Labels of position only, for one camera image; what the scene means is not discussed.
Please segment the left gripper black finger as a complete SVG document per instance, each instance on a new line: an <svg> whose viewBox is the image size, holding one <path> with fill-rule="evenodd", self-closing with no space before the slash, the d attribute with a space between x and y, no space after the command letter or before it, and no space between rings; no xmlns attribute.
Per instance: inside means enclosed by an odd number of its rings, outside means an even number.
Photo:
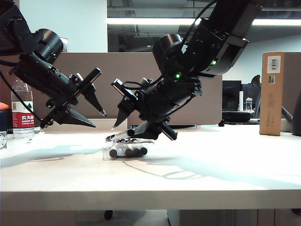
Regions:
<svg viewBox="0 0 301 226"><path fill-rule="evenodd" d="M58 113L56 116L56 122L60 125L62 124L72 124L72 125L82 125L87 127L95 128L95 124L78 113L77 111L73 110L70 107L67 107L65 110Z"/></svg>
<svg viewBox="0 0 301 226"><path fill-rule="evenodd" d="M83 96L84 98L95 108L98 110L98 112L103 115L107 116L105 110L102 108L100 105L96 95L95 95L96 88L94 84L88 83L84 88L83 88Z"/></svg>

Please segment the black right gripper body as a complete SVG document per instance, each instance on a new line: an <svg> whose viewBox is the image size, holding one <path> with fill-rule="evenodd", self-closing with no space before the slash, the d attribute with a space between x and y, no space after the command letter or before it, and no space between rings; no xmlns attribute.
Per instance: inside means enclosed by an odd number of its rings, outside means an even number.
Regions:
<svg viewBox="0 0 301 226"><path fill-rule="evenodd" d="M133 92L120 79L111 84L139 112L139 118L145 122L158 124L170 140L176 140L177 132L169 125L170 115L190 102L194 97L202 95L201 81L197 77L188 79L163 78L154 84L146 83L142 89ZM127 129L110 136L111 141L127 139L133 129Z"/></svg>

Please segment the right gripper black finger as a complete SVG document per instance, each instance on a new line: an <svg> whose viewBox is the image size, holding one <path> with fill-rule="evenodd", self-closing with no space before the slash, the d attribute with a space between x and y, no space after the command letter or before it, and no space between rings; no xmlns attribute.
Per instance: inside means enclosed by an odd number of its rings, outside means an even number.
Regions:
<svg viewBox="0 0 301 226"><path fill-rule="evenodd" d="M158 126L158 124L145 121L135 127L129 137L156 140L161 132L162 129Z"/></svg>
<svg viewBox="0 0 301 226"><path fill-rule="evenodd" d="M133 105L127 100L121 100L117 107L119 111L117 115L117 120L114 123L113 128L118 127L134 111Z"/></svg>

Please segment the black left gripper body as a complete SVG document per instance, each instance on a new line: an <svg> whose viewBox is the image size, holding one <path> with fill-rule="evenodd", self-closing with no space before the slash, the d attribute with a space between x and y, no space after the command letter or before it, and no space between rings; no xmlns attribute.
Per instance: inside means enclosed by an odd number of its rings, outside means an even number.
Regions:
<svg viewBox="0 0 301 226"><path fill-rule="evenodd" d="M101 74L95 67L85 78L80 74L65 76L50 63L42 60L36 54L21 55L19 62L9 71L23 82L49 97L46 107L51 112L43 118L40 127L46 128L56 122L56 116L70 105L77 105L77 97L83 95L83 88L93 83Z"/></svg>

